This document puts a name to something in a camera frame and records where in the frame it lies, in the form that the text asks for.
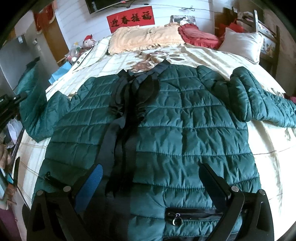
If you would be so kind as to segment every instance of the black chinese character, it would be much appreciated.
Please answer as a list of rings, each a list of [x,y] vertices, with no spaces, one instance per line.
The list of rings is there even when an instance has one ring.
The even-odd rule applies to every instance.
[[[132,19],[133,22],[138,22],[138,21],[140,21],[140,19],[139,19],[137,13],[133,14],[133,16],[131,17],[131,19]]]
[[[149,20],[149,19],[152,18],[152,16],[149,15],[149,11],[147,11],[147,12],[143,12],[142,17],[143,17],[144,20]]]
[[[117,24],[118,20],[114,19],[112,20],[112,26],[111,27],[118,27],[119,25]]]
[[[123,17],[121,18],[121,20],[122,20],[122,23],[123,23],[123,24],[128,24],[128,22],[130,22],[130,20],[128,20],[128,19],[126,18],[126,16],[123,16]]]

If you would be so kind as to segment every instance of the wall-mounted tv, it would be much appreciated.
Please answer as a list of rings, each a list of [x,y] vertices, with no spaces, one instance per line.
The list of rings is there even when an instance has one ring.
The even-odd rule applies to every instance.
[[[123,0],[85,0],[85,1],[89,9],[89,13],[94,13],[117,4],[122,4],[122,2],[128,2],[130,0],[125,0],[125,1]]]

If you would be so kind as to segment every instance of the refrigerator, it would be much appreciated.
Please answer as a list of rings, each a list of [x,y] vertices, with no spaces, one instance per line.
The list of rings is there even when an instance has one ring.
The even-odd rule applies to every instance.
[[[21,35],[10,40],[0,49],[0,96],[14,96],[20,77],[26,70],[27,64],[38,57],[28,46],[25,36]],[[38,82],[47,89],[50,86],[47,73],[41,61],[37,62]]]

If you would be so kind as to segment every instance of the red hat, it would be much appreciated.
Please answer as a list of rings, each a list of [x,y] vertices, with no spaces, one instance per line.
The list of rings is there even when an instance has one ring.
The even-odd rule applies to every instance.
[[[88,40],[88,39],[92,39],[92,34],[91,35],[87,35],[84,39],[84,41]]]

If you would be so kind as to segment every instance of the picture on shelf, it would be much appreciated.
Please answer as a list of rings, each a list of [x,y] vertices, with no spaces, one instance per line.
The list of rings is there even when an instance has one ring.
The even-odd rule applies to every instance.
[[[192,23],[196,25],[195,16],[172,15],[170,18],[172,23],[179,23],[180,25]]]

